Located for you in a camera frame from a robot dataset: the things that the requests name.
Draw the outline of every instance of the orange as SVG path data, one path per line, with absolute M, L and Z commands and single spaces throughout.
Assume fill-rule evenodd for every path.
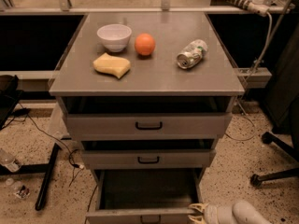
M 135 50 L 142 56 L 151 55 L 155 47 L 156 42 L 150 34 L 140 34 L 135 39 Z

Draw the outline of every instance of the drawer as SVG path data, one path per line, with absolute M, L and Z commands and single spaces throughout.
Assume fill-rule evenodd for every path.
M 68 115 L 75 140 L 184 139 L 223 137 L 232 116 L 208 114 Z
M 201 201 L 192 169 L 110 170 L 100 174 L 91 224 L 184 224 Z
M 130 140 L 82 142 L 89 169 L 208 167 L 216 151 L 211 140 Z

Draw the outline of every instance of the sponge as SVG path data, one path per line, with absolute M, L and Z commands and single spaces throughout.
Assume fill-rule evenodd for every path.
M 131 68 L 129 60 L 104 53 L 95 61 L 93 68 L 101 73 L 111 74 L 120 79 Z

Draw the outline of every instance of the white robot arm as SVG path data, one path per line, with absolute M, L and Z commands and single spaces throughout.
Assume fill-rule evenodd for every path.
M 249 202 L 240 200 L 232 205 L 216 206 L 194 203 L 189 206 L 200 216 L 189 216 L 195 224 L 271 224 Z

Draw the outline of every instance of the can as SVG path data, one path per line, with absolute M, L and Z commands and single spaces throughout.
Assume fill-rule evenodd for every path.
M 184 48 L 177 56 L 177 64 L 182 69 L 190 69 L 198 64 L 207 53 L 205 41 L 197 39 Z

